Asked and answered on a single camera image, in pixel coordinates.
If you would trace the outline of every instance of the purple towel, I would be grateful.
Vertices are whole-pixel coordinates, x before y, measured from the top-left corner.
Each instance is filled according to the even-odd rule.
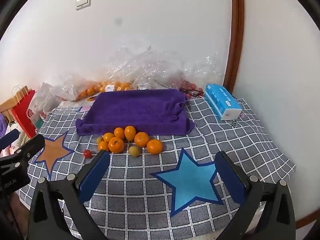
[[[76,120],[77,133],[102,135],[132,125],[149,135],[186,135],[195,124],[187,118],[185,102],[176,89],[102,93],[87,115]]]

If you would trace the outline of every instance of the plastic bag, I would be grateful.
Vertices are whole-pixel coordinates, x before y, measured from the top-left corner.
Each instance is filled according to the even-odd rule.
[[[62,98],[55,96],[51,92],[51,88],[52,86],[48,83],[42,83],[36,91],[29,104],[29,109],[33,113],[39,114],[41,117],[46,116],[61,103]]]
[[[63,78],[62,85],[50,88],[52,94],[65,100],[79,100],[93,96],[99,91],[95,89],[96,82],[88,81],[85,78],[72,74]]]
[[[128,84],[129,90],[177,88],[202,91],[207,83],[220,82],[218,64],[211,57],[199,63],[185,62],[177,52],[158,52],[151,46],[138,55],[122,47],[107,62],[103,76],[106,84],[115,85],[116,91],[124,90]]]

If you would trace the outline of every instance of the light switch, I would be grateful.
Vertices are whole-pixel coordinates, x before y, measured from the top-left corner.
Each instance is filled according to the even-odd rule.
[[[76,10],[80,10],[90,5],[91,5],[91,0],[76,0]]]

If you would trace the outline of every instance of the star pattern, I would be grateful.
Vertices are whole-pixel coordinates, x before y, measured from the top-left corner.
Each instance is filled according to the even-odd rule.
[[[45,147],[42,152],[39,154],[34,163],[44,162],[47,168],[47,172],[49,175],[49,179],[51,179],[52,169],[57,160],[60,160],[70,153],[74,152],[63,145],[64,139],[66,138],[68,131],[55,140],[44,138],[45,139]]]
[[[199,164],[182,148],[175,169],[150,175],[172,188],[170,216],[174,216],[195,200],[222,205],[213,183],[216,174],[214,162]]]

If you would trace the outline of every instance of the tissue box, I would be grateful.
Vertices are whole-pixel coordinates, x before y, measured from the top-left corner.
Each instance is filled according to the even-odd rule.
[[[207,84],[204,97],[222,121],[235,120],[241,114],[241,106],[223,86]]]

